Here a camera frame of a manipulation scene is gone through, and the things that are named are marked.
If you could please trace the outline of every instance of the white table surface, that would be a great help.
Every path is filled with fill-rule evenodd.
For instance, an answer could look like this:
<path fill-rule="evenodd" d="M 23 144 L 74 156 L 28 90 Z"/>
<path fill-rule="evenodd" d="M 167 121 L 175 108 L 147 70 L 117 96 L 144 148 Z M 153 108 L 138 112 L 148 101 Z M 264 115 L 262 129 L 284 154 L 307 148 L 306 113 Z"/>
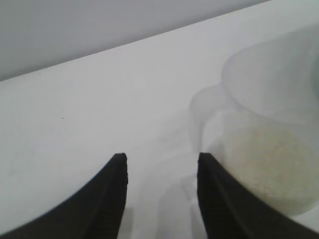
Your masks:
<path fill-rule="evenodd" d="M 233 53 L 319 22 L 318 10 L 317 0 L 273 0 L 0 82 L 0 233 L 56 206 L 125 152 L 119 238 L 204 237 L 181 187 L 197 170 L 191 97 L 220 82 Z"/>

